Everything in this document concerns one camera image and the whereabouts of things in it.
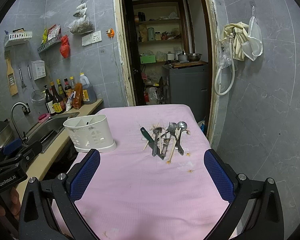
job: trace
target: stain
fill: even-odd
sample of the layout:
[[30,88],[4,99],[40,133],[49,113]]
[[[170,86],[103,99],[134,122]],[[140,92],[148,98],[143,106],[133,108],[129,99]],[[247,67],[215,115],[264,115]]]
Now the stain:
[[106,238],[109,238],[107,235],[106,235],[107,231],[104,231],[103,232],[103,236],[105,236]]

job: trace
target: green box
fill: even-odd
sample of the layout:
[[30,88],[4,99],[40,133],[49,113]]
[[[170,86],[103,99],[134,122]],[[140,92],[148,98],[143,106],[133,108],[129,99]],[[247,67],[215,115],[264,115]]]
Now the green box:
[[140,57],[140,62],[141,62],[141,64],[155,63],[155,55],[151,55],[151,56],[141,56],[141,57]]

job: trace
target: shower hose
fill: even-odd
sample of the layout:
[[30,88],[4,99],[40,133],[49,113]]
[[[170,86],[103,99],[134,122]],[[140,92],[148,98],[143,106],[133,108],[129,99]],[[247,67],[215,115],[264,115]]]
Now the shower hose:
[[226,93],[228,93],[230,91],[230,89],[232,88],[233,82],[234,82],[234,62],[233,62],[233,55],[232,55],[232,42],[233,42],[233,34],[230,33],[229,35],[229,52],[230,52],[230,58],[231,58],[231,83],[230,86],[228,87],[228,89],[222,93],[219,92],[218,90],[218,78],[220,75],[220,72],[222,70],[221,67],[219,67],[217,75],[216,75],[216,79],[214,80],[214,91],[216,92],[216,94],[218,96],[224,96]]

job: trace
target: kitchen sink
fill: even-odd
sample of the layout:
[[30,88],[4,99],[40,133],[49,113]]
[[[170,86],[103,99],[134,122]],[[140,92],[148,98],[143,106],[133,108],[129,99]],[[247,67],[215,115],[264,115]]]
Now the kitchen sink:
[[35,141],[40,141],[42,144],[42,152],[44,153],[57,136],[64,130],[64,121],[76,117],[78,114],[79,113],[76,112],[50,116],[33,131],[27,134],[28,140],[26,141],[26,144],[31,145]]

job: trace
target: doorway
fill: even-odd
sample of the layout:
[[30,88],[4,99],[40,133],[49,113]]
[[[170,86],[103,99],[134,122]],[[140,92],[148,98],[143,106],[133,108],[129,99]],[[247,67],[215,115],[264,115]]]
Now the doorway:
[[[188,105],[197,122],[205,120],[206,133],[213,70],[209,19],[203,6],[193,10],[193,0],[121,2],[135,105]],[[202,56],[197,63],[181,65],[181,52]]]

